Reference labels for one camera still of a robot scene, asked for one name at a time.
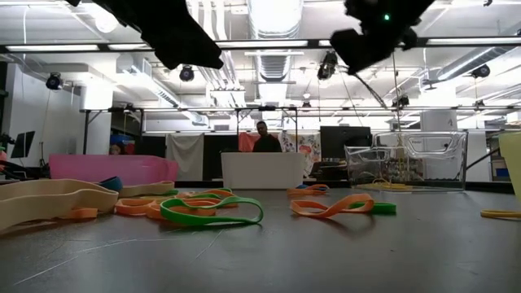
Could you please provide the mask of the orange hanging cloth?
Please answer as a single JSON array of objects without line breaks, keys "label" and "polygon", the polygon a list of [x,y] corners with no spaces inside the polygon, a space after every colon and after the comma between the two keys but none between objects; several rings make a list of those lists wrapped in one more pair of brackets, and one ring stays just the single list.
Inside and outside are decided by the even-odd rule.
[{"label": "orange hanging cloth", "polygon": [[253,152],[255,143],[260,138],[259,134],[242,132],[239,134],[239,150],[241,152]]}]

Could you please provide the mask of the green rubber band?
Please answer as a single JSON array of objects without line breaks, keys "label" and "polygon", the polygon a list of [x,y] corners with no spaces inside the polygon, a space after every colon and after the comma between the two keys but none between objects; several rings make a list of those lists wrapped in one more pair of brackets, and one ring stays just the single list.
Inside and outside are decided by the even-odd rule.
[{"label": "green rubber band", "polygon": [[[363,207],[365,204],[363,202],[355,202],[352,203],[349,208],[360,208]],[[396,205],[394,203],[384,203],[384,202],[377,202],[374,204],[372,209],[369,211],[370,214],[376,214],[376,215],[395,215],[396,214]]]},{"label": "green rubber band", "polygon": [[[225,216],[197,216],[188,213],[179,212],[178,210],[173,210],[173,208],[188,208],[188,209],[202,209],[202,210],[210,210],[223,208],[226,205],[233,203],[245,203],[251,204],[258,208],[259,214],[253,218],[244,218],[244,217],[225,217]],[[213,205],[201,205],[194,206],[186,203],[182,199],[168,199],[160,204],[160,214],[163,218],[168,221],[188,225],[188,226],[202,226],[202,225],[214,225],[214,224],[247,224],[254,225],[260,223],[264,218],[264,209],[261,203],[256,199],[244,198],[232,196],[223,199],[220,203],[216,203]]]},{"label": "green rubber band", "polygon": [[161,196],[170,196],[179,199],[196,199],[196,198],[214,198],[214,199],[225,199],[229,197],[233,197],[234,194],[231,190],[226,188],[221,189],[211,189],[204,191],[185,191],[181,192],[179,190],[170,190],[167,191]]}]

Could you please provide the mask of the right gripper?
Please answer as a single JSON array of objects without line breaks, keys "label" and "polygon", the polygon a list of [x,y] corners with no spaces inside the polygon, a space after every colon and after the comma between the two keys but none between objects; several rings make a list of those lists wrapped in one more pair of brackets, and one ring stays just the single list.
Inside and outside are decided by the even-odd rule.
[{"label": "right gripper", "polygon": [[435,0],[344,0],[345,14],[360,21],[361,32],[349,28],[333,32],[330,44],[348,68],[348,75],[389,57],[395,46],[416,46],[413,27]]}]

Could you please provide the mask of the grey hanging cloth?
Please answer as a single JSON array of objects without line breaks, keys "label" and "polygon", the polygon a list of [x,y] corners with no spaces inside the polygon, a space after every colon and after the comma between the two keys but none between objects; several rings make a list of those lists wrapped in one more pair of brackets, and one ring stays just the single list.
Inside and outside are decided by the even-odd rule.
[{"label": "grey hanging cloth", "polygon": [[178,181],[202,181],[204,166],[204,135],[168,134],[166,158],[177,163]]}]

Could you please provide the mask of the pink plastic basket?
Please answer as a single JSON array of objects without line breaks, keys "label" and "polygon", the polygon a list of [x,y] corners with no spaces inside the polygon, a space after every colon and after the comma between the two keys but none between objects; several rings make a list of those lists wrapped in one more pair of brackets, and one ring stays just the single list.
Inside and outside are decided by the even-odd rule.
[{"label": "pink plastic basket", "polygon": [[124,186],[176,181],[178,164],[153,155],[51,155],[50,177],[101,182],[119,177]]}]

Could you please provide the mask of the white round column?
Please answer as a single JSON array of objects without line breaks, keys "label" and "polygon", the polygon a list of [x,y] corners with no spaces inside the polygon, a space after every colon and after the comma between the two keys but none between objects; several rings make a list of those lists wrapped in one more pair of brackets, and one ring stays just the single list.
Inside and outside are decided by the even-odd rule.
[{"label": "white round column", "polygon": [[[456,112],[428,111],[421,113],[420,125],[423,132],[451,132],[457,129]],[[450,147],[452,137],[428,136],[423,139],[422,149],[427,152],[446,152]],[[447,155],[432,155],[424,160],[424,178],[427,180],[450,181],[458,173],[458,158],[448,158]]]}]

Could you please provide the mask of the large black monitor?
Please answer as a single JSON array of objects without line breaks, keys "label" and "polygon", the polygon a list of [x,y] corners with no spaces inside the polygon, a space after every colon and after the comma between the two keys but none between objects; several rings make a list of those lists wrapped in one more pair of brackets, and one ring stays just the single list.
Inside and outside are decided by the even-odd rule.
[{"label": "large black monitor", "polygon": [[342,159],[345,147],[370,147],[370,127],[322,126],[320,128],[321,155],[323,160]]}]

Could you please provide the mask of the black table mat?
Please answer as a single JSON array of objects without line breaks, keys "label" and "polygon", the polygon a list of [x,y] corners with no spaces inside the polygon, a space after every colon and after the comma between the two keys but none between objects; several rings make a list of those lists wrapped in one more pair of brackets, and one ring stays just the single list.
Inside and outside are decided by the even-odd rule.
[{"label": "black table mat", "polygon": [[391,216],[296,216],[251,193],[258,225],[179,229],[145,217],[23,225],[0,235],[0,293],[521,293],[513,195],[375,195]]}]

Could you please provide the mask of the yellow plastic basket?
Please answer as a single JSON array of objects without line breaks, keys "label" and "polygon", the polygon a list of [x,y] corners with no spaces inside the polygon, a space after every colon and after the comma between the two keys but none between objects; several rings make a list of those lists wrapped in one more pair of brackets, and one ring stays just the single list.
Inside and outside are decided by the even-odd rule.
[{"label": "yellow plastic basket", "polygon": [[501,156],[505,159],[514,194],[521,202],[521,132],[499,136]]}]

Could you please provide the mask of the wide blue rubber band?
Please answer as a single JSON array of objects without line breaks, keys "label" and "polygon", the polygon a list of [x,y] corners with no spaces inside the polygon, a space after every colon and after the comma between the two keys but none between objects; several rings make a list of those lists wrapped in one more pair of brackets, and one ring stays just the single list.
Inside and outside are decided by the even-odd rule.
[{"label": "wide blue rubber band", "polygon": [[115,192],[120,192],[123,189],[122,180],[119,177],[109,177],[98,183],[99,186]]}]

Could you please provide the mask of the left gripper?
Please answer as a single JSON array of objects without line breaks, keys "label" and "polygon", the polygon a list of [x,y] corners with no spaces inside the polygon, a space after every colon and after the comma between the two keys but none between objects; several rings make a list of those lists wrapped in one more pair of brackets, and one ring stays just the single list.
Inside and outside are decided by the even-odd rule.
[{"label": "left gripper", "polygon": [[[220,69],[221,48],[190,16],[186,0],[67,0],[73,7],[90,4],[113,15],[123,26],[142,30],[142,40],[169,69],[180,64]],[[174,23],[163,23],[173,20]]]}]

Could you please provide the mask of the white plastic basket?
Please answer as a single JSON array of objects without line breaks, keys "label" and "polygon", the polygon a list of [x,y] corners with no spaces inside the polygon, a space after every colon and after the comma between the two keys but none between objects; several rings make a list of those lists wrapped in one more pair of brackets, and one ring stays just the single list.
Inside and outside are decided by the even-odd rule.
[{"label": "white plastic basket", "polygon": [[296,152],[222,152],[223,186],[232,190],[286,190],[304,180],[304,155]]}]

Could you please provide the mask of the patterned hanging cloth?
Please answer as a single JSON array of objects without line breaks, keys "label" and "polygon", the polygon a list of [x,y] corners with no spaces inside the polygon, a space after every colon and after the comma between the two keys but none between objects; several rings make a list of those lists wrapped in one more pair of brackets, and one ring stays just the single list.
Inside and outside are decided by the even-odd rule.
[{"label": "patterned hanging cloth", "polygon": [[278,140],[283,152],[299,152],[304,155],[304,177],[309,177],[313,165],[322,161],[320,133],[289,133],[282,131]]}]

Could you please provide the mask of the clear plastic basket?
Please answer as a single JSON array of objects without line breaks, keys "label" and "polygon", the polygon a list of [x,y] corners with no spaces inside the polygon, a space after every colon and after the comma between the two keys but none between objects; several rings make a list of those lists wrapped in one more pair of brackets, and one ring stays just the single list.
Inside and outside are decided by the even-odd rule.
[{"label": "clear plastic basket", "polygon": [[[428,136],[450,135],[452,142],[446,152],[427,152],[422,149],[422,142]],[[383,178],[392,183],[443,181],[424,178],[424,160],[432,155],[447,155],[458,158],[458,173],[450,181],[458,182],[461,187],[436,188],[411,186],[411,190],[383,192],[458,192],[465,190],[468,133],[451,132],[387,132],[373,136],[371,146],[346,146],[345,156],[348,180],[353,188],[371,183],[376,178]]]}]

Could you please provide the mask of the silver ventilation duct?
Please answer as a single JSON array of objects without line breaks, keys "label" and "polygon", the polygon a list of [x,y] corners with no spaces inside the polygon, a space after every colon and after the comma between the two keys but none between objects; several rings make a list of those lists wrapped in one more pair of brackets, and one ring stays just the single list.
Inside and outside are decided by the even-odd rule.
[{"label": "silver ventilation duct", "polygon": [[[247,0],[252,39],[296,39],[304,0]],[[291,67],[290,55],[256,57],[256,69],[268,82],[284,81]]]}]

